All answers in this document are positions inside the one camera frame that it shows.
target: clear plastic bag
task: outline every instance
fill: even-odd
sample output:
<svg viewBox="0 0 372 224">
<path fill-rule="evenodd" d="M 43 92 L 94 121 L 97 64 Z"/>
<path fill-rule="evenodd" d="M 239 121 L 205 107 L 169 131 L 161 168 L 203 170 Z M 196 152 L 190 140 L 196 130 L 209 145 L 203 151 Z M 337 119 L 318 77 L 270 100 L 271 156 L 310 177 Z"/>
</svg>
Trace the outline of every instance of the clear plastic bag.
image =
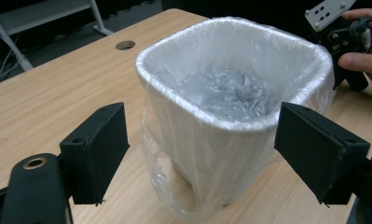
<svg viewBox="0 0 372 224">
<path fill-rule="evenodd" d="M 168 36 L 138 55 L 136 69 L 151 181 L 184 223 L 208 222 L 258 178 L 274 152 L 283 101 L 323 113 L 335 94 L 325 49 L 240 18 Z M 196 210 L 174 199 L 168 161 L 192 186 Z"/>
</svg>

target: crumpled plastic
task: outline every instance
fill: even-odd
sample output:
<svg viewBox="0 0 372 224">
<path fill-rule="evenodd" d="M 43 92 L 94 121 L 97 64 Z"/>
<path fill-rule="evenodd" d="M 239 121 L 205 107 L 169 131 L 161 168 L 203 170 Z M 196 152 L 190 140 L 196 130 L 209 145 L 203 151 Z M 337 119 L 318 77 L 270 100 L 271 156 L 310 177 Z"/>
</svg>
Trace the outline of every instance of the crumpled plastic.
<svg viewBox="0 0 372 224">
<path fill-rule="evenodd" d="M 258 178 L 274 154 L 282 102 L 323 114 L 335 94 L 326 49 L 241 18 L 214 18 L 161 39 L 135 66 L 146 96 L 142 150 L 151 182 L 184 223 L 209 222 Z M 227 96 L 214 95 L 221 90 L 240 103 L 224 104 Z M 192 186 L 195 209 L 176 201 L 168 166 Z"/>
</svg>

